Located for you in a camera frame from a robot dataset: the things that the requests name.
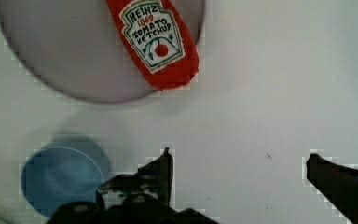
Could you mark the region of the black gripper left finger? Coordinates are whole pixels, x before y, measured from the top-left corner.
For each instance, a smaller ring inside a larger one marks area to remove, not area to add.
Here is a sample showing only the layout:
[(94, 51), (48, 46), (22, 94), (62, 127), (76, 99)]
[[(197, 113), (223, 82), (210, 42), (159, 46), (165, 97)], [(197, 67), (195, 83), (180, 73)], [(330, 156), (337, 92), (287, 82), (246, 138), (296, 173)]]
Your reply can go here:
[(170, 206), (173, 156), (163, 153), (129, 175), (117, 175), (95, 191), (94, 202), (61, 205), (46, 224), (219, 224), (199, 211)]

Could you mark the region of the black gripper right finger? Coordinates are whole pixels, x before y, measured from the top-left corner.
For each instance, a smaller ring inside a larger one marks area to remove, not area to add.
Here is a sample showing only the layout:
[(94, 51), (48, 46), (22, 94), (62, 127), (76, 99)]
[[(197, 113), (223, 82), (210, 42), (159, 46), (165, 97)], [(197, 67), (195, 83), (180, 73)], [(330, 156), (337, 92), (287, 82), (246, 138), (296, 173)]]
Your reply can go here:
[(316, 153), (306, 161), (306, 178), (352, 224), (358, 224), (358, 169), (332, 163)]

